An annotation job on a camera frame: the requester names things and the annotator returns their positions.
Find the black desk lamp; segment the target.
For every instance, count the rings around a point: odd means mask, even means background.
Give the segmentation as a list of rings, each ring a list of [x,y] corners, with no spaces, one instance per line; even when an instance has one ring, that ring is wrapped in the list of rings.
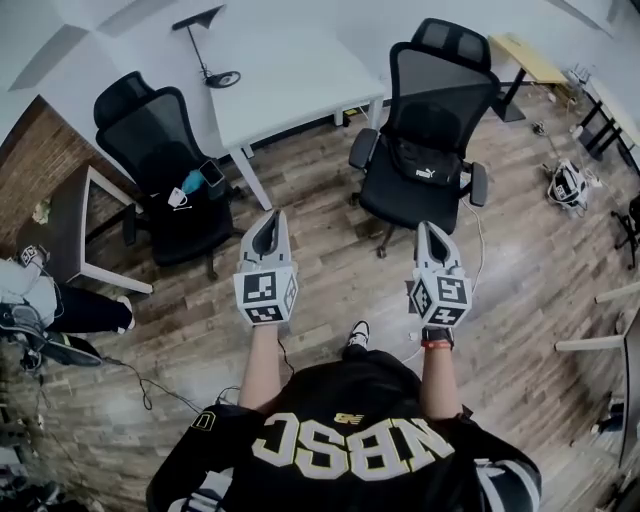
[[[214,18],[223,11],[226,7],[225,4],[216,6],[214,8],[202,11],[197,14],[193,14],[187,18],[184,18],[180,21],[177,21],[172,24],[171,31],[178,32],[181,30],[186,30],[189,36],[189,40],[191,42],[192,48],[196,54],[200,72],[202,75],[202,82],[210,89],[226,89],[229,88],[236,83],[238,83],[241,79],[241,73],[239,71],[226,71],[221,73],[212,73],[205,62],[202,59],[200,50],[195,41],[192,27],[200,26],[205,30],[208,30],[214,20]]]

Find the black phone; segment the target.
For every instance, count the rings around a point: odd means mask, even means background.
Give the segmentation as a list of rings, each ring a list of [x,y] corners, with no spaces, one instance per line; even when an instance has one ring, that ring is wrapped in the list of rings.
[[[199,172],[210,188],[215,188],[226,180],[218,165],[211,159],[200,166]]]

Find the red and black wristband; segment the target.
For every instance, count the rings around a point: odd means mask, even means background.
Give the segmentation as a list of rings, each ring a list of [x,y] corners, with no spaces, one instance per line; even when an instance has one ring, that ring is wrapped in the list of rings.
[[[428,328],[421,330],[421,346],[425,350],[454,348],[454,336],[450,328]]]

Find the dark wooden table white frame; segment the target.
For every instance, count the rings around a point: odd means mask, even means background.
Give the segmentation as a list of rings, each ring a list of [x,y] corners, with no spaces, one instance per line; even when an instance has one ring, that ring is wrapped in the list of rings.
[[[122,214],[143,208],[92,166],[73,171],[50,196],[48,221],[28,219],[17,235],[17,248],[39,245],[50,255],[46,271],[58,282],[83,276],[133,292],[150,294],[153,286],[106,270],[86,260],[87,218],[90,187],[96,185],[124,205]]]

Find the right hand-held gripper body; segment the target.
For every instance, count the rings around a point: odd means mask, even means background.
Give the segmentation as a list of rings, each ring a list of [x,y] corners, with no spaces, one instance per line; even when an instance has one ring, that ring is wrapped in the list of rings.
[[[471,281],[459,258],[418,260],[413,278],[409,299],[423,327],[455,328],[471,310]]]

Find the person's right forearm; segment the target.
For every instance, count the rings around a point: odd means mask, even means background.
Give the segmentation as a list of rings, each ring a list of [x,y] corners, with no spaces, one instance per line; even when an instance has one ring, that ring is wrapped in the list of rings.
[[[427,342],[424,348],[420,406],[433,420],[454,418],[463,412],[451,344],[446,340]]]

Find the blue and black office chair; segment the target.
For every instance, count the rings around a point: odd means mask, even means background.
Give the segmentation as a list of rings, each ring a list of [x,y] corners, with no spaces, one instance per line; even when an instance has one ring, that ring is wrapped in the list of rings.
[[[631,263],[628,269],[634,270],[637,267],[637,252],[640,250],[640,193],[629,202],[626,214],[611,211],[610,215],[619,221],[625,233],[625,237],[615,243],[614,249],[630,246]]]

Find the person's left forearm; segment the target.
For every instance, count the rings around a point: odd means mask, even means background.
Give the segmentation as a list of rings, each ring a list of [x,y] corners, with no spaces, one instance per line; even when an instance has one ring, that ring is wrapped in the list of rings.
[[[265,412],[282,389],[276,324],[257,326],[240,386],[238,405]]]

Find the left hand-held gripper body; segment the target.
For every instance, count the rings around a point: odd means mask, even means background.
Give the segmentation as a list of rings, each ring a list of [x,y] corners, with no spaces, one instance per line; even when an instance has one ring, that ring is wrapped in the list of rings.
[[[290,321],[299,287],[289,249],[268,255],[242,250],[233,280],[237,308],[251,326]]]

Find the black Puma bag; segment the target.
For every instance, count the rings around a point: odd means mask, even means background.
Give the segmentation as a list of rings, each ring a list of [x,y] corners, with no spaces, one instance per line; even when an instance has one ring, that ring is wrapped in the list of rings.
[[[446,187],[460,177],[463,161],[455,153],[423,147],[406,139],[386,136],[392,167],[409,180]]]

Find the yellow wooden table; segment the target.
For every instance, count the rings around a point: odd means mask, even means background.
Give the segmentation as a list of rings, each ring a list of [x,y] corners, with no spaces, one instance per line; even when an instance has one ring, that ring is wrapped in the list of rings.
[[[567,77],[555,65],[514,33],[490,35],[488,40],[519,65],[518,73],[510,88],[504,93],[499,93],[492,104],[494,113],[503,122],[516,122],[526,118],[513,100],[527,75],[536,84],[566,85],[568,83]]]

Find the white table with black legs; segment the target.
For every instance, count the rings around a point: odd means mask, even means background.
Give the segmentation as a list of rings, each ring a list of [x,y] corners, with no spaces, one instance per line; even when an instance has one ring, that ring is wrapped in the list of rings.
[[[595,76],[589,78],[585,92],[593,105],[576,126],[574,137],[599,163],[610,147],[616,147],[623,162],[640,176],[640,121]]]

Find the black mesh office chair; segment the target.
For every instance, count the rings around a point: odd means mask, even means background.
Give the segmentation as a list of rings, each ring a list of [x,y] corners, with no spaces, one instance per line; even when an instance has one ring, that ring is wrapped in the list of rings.
[[[93,116],[98,146],[143,194],[143,213],[129,211],[124,216],[126,244],[134,244],[138,232],[148,232],[155,263],[168,267],[199,257],[211,260],[218,247],[243,235],[234,225],[231,203],[246,195],[225,175],[217,187],[204,182],[187,195],[184,207],[174,209],[167,203],[191,170],[199,170],[209,159],[219,167],[200,149],[178,88],[154,89],[140,72],[130,72],[98,96]]]
[[[398,227],[414,230],[421,221],[452,234],[460,201],[481,207],[487,199],[486,170],[468,162],[466,150],[500,89],[488,40],[461,25],[426,18],[410,41],[392,46],[389,61],[389,116],[381,128],[361,130],[351,146],[349,164],[365,177],[350,202],[386,222],[387,237]],[[455,153],[463,161],[460,177],[446,187],[404,178],[392,167],[386,136]]]

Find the person's white and black shoe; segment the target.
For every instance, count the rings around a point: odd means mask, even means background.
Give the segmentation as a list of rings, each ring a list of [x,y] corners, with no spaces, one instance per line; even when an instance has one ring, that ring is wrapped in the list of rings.
[[[348,337],[347,346],[360,346],[367,348],[370,338],[370,326],[365,320],[359,320],[354,324]]]

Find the white rectangular table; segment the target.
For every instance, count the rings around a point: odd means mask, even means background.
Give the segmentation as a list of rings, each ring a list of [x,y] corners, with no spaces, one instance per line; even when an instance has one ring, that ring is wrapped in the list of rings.
[[[344,111],[368,108],[378,128],[385,86],[338,38],[317,27],[254,32],[227,51],[236,84],[212,89],[221,146],[231,156],[261,207],[271,201],[245,151],[256,142]]]

